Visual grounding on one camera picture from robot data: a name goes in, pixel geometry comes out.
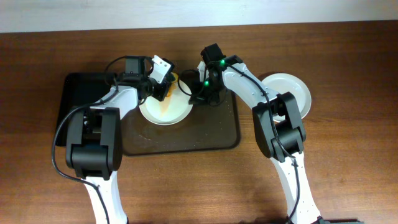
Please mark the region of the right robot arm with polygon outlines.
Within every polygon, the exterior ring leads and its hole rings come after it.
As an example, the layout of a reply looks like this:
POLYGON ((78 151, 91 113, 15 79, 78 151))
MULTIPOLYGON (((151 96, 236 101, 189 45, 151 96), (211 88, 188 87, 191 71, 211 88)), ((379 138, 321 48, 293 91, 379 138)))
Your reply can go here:
POLYGON ((229 90, 251 109, 258 148, 277 170, 287 202, 287 223, 324 223, 312 197, 304 164, 306 132, 297 100, 279 93, 253 75, 237 55, 227 57, 218 44, 205 47, 192 87, 191 105, 221 104, 229 90))

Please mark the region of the white plate top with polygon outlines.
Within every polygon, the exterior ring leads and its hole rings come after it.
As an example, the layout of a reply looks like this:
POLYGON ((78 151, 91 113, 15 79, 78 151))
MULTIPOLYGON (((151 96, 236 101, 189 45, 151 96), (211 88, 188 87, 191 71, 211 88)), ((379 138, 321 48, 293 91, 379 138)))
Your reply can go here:
POLYGON ((188 116, 193 108, 193 105, 188 104, 189 99, 190 97, 180 89, 177 83, 170 97, 166 97, 164 101, 158 101, 150 96, 139 109, 145 119, 151 123, 168 126, 188 116))

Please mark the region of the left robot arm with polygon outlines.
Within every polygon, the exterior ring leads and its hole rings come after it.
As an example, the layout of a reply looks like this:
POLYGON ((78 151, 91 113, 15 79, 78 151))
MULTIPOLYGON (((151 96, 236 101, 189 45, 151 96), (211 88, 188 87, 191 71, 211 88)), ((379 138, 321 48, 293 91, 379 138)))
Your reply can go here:
POLYGON ((93 103, 76 106, 65 116, 65 160, 75 171, 73 181, 89 194, 96 223, 128 223, 118 188, 123 158, 121 121, 148 97, 163 101, 172 84, 172 62, 157 55, 123 57, 120 73, 104 70, 107 94, 93 103))

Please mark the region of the green and yellow sponge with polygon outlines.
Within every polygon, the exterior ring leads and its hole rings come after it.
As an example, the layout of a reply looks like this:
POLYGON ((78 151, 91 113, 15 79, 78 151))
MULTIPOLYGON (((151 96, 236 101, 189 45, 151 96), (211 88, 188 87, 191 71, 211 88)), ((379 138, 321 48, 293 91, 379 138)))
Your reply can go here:
POLYGON ((172 72, 171 75, 173 76, 174 79, 171 81, 171 84, 169 86, 169 90, 166 94, 166 97, 171 96, 172 92, 176 89, 176 85, 177 85, 178 75, 174 72, 172 72))

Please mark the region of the pale blue plate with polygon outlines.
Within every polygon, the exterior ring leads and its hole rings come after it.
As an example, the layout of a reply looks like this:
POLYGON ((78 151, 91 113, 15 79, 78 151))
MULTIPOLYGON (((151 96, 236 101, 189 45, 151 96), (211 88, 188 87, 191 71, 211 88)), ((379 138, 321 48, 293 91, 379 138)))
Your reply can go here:
POLYGON ((312 105, 312 96, 301 79, 288 73, 275 73, 265 77, 262 82, 265 86, 278 91, 280 94, 292 93, 297 101, 301 118, 303 119, 308 115, 312 105))

